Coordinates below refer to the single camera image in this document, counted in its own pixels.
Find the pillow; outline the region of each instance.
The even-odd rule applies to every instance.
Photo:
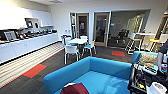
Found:
[[[156,59],[157,59],[157,56],[141,53],[138,64],[154,68],[154,63]]]
[[[89,94],[89,92],[82,83],[77,83],[64,87],[60,94]]]

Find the appliance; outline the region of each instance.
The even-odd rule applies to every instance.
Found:
[[[14,31],[6,31],[4,32],[4,35],[8,41],[17,39]]]
[[[27,28],[33,28],[31,21],[26,21]]]

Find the glass door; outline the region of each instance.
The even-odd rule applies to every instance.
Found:
[[[88,36],[89,13],[77,13],[77,37]]]
[[[95,13],[94,40],[96,46],[106,46],[109,13]]]

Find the cabinet door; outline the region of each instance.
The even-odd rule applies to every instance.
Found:
[[[42,36],[34,37],[34,41],[35,41],[36,49],[43,47]]]
[[[31,13],[32,13],[32,17],[33,18],[40,19],[40,16],[41,16],[41,12],[40,11],[31,10]]]
[[[42,43],[43,43],[43,47],[49,44],[48,35],[43,35]]]
[[[48,39],[48,44],[52,44],[53,43],[53,35],[52,34],[48,34],[47,35],[47,39]]]
[[[18,8],[20,16],[23,18],[33,18],[32,12],[30,9],[25,9],[25,8]]]
[[[16,57],[11,43],[0,44],[0,53],[1,62],[5,62]]]
[[[46,12],[47,26],[53,26],[52,15],[50,12]]]
[[[17,14],[15,13],[15,7],[9,8],[1,8],[1,16],[0,16],[0,29],[18,29],[16,23]]]
[[[53,33],[53,36],[54,36],[54,42],[57,42],[58,41],[58,33]]]
[[[27,53],[27,47],[24,43],[24,40],[12,42],[12,47],[17,57]]]
[[[0,64],[2,63],[1,59],[0,59]]]
[[[31,52],[36,49],[34,38],[25,39],[24,41],[25,41],[25,45],[27,47],[27,52]]]
[[[40,15],[40,26],[41,27],[53,26],[51,13],[40,11],[40,14],[41,14]]]

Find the chair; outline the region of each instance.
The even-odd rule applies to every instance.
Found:
[[[158,48],[158,44],[163,45],[163,43],[165,43],[167,41],[167,39],[168,39],[168,34],[161,34],[160,39],[150,39],[150,42],[153,42],[152,47],[150,49],[150,52],[152,52],[155,45],[157,45],[156,49],[155,49],[155,52],[156,52],[156,50]]]
[[[87,39],[87,36],[80,36],[81,39]]]
[[[84,50],[85,50],[85,49],[89,49],[89,50],[90,50],[90,55],[92,56],[92,48],[94,48],[95,54],[96,54],[96,49],[95,49],[95,46],[94,46],[94,42],[95,42],[95,41],[92,41],[91,44],[88,44],[88,45],[84,46],[83,52],[82,52],[82,56],[83,56],[83,54],[84,54]]]
[[[135,48],[137,48],[136,45],[135,45],[134,50],[131,50],[135,42],[139,42],[138,49],[139,49],[139,51],[141,50],[142,39],[136,39],[135,35],[136,35],[136,33],[131,33],[130,41],[128,42],[128,44],[125,48],[125,50],[127,50],[127,48],[128,48],[128,54],[133,54],[133,53],[130,53],[130,51],[134,51]]]
[[[64,45],[71,45],[71,46],[75,46],[76,44],[75,43],[69,43],[68,41],[71,40],[71,37],[65,37],[65,43]]]
[[[77,46],[71,46],[71,45],[66,45],[65,46],[65,64],[66,64],[66,55],[68,54],[76,54],[77,55],[77,61],[78,61],[78,56],[80,58],[80,53],[79,50],[77,49]]]

